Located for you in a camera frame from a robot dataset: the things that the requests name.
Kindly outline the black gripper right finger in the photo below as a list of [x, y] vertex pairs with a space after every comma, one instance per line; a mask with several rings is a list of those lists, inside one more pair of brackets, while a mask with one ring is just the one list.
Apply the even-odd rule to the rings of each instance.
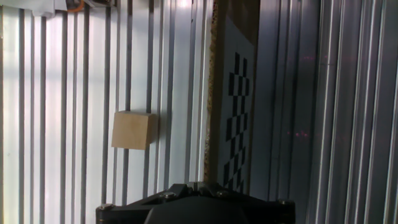
[[199, 182], [197, 183], [199, 195], [211, 198], [228, 198], [232, 196], [231, 191], [218, 183]]

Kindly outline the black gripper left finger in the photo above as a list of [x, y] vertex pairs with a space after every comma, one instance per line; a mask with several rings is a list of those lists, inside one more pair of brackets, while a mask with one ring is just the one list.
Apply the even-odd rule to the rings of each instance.
[[160, 193], [159, 197], [164, 199], [178, 199], [190, 195], [193, 188], [188, 184], [173, 184], [170, 188]]

